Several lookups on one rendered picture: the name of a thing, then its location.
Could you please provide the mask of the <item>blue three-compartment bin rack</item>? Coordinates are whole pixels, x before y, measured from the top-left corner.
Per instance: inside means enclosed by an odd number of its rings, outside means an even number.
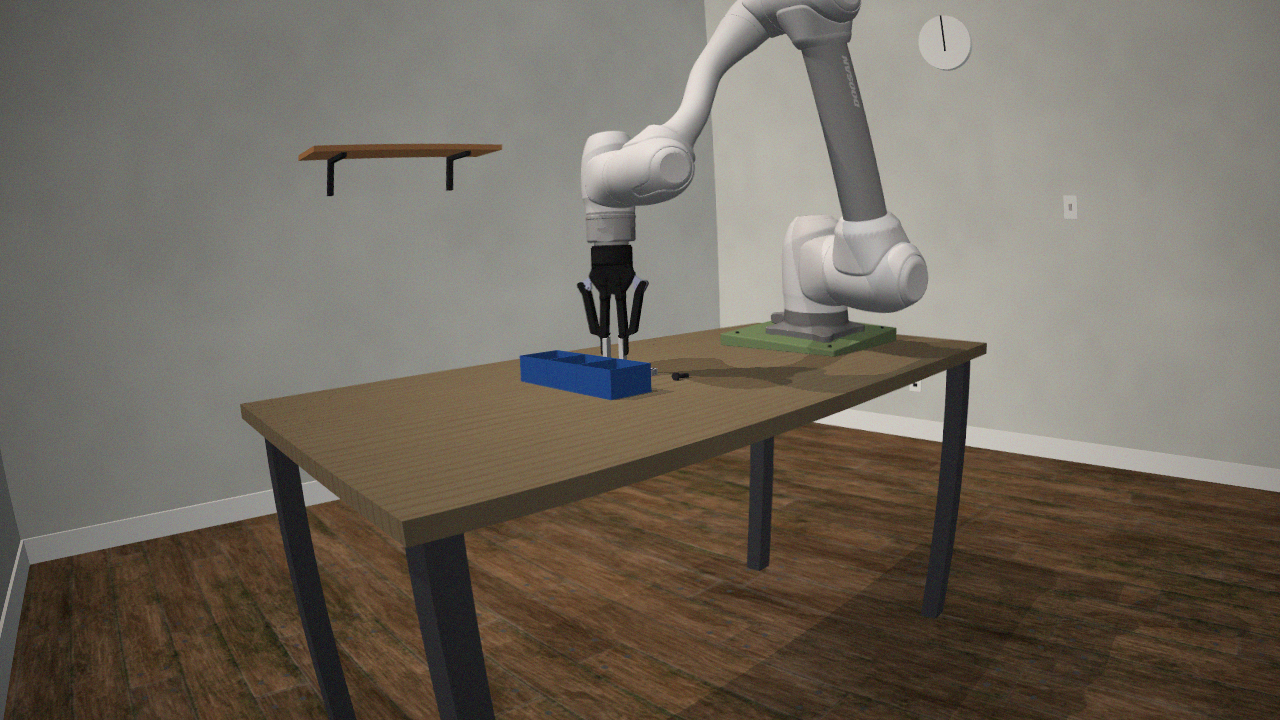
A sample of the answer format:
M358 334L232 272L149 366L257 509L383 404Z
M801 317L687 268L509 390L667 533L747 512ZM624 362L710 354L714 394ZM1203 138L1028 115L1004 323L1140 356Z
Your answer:
M598 398L652 392L652 363L556 350L521 355L520 369L522 382Z

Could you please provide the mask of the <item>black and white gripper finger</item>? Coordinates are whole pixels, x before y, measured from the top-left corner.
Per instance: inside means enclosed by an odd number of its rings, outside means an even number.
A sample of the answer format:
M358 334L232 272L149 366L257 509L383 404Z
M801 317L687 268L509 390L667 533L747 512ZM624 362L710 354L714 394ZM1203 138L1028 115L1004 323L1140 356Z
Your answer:
M614 284L614 300L617 306L618 331L620 331L618 334L620 359L627 360L628 336L637 332L643 309L643 296L649 282L643 281L637 275L634 275L635 293L634 293L634 305L632 305L630 324L627 318L626 292L622 293L620 275L614 275L613 284Z
M599 279L600 286L600 329L596 318L596 307L593 299L593 282L588 278L586 281L579 282L579 291L582 293L582 302L585 306L588 325L591 334L600 337L602 342L602 355L603 357L611 357L611 295L607 295L607 278L605 275Z

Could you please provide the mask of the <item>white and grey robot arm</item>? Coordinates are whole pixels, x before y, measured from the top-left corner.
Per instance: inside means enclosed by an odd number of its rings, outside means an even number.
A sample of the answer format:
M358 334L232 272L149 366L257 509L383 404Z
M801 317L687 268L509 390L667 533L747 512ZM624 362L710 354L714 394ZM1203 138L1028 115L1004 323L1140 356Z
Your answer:
M925 260L886 210L845 44L860 6L861 0L733 3L695 61L675 117L634 138L620 131L588 138L581 163L588 243L628 245L636 240L635 206L666 202L689 187L692 146L722 76L767 38L787 35L803 51L842 217L796 217L790 223L782 249L785 313L772 313L774 325L765 333L832 342L865 331L849 322L847 307L897 313L916 304L928 284Z

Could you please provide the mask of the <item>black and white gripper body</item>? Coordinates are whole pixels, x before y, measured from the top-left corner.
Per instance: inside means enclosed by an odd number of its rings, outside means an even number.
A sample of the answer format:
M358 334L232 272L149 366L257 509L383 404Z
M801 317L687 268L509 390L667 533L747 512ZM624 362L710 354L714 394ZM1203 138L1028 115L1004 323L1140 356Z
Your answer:
M614 295L614 275L621 278L622 293L625 293L630 283L634 282L634 254L631 245L611 245L611 246L593 246L591 249L591 272L589 279L600 292L599 279L605 275L607 278L607 295Z

